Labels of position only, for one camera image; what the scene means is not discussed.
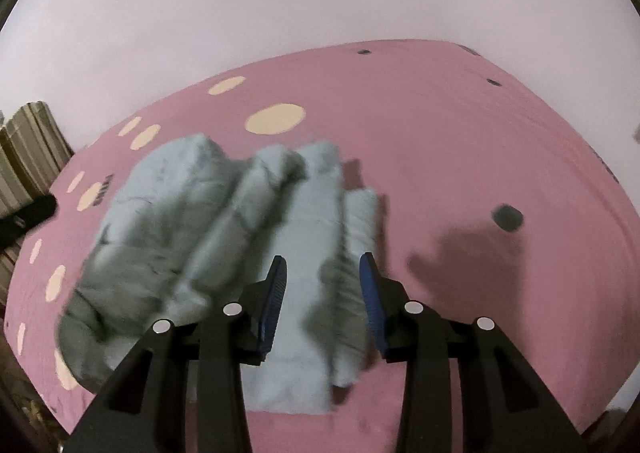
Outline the light blue quilted jacket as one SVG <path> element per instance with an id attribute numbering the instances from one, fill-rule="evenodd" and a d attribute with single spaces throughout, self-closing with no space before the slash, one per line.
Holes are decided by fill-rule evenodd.
<path id="1" fill-rule="evenodd" d="M 113 195 L 58 323 L 58 349 L 78 383 L 97 391 L 155 321 L 203 320 L 281 256 L 280 319 L 266 362 L 242 371 L 245 404 L 329 413 L 367 353 L 357 270 L 379 223 L 378 195 L 347 187 L 331 142 L 234 160 L 206 135 L 172 140 Z"/>

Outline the striped fabric headboard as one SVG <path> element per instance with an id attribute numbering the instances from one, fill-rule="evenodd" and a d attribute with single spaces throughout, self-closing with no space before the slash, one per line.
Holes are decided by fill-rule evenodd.
<path id="1" fill-rule="evenodd" d="M 1 127 L 1 215 L 47 193 L 73 155 L 47 103 L 21 106 Z"/>

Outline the pink polka dot bedspread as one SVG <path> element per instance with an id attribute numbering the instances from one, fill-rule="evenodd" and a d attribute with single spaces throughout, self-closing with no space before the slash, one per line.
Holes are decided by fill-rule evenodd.
<path id="1" fill-rule="evenodd" d="M 140 158 L 190 134 L 232 158 L 337 144 L 349 187 L 383 199 L 378 262 L 448 319 L 491 317 L 578 429 L 639 359 L 639 217 L 590 145 L 513 76 L 425 40 L 288 54 L 128 114 L 53 184 L 58 216 L 18 255 L 9 355 L 66 428 L 90 403 L 56 323 L 108 203 Z"/>

